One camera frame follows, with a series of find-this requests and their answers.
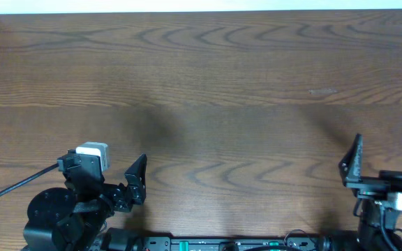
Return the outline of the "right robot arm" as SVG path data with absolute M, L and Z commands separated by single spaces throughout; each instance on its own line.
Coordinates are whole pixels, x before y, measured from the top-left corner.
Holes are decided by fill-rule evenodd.
M 377 177 L 362 176 L 363 138 L 357 134 L 338 164 L 342 184 L 357 199 L 353 215 L 359 218 L 358 230 L 327 236 L 320 249 L 337 250 L 353 245 L 360 250 L 402 250 L 396 222 L 402 214 L 402 172 L 381 170 Z

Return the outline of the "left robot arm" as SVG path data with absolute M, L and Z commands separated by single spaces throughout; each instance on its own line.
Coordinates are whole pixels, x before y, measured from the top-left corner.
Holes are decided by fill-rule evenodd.
M 88 250 L 108 218 L 129 213 L 146 199 L 145 154 L 125 171 L 126 185 L 106 183 L 102 158 L 94 154 L 69 150 L 57 164 L 66 187 L 31 200 L 23 231 L 28 250 Z

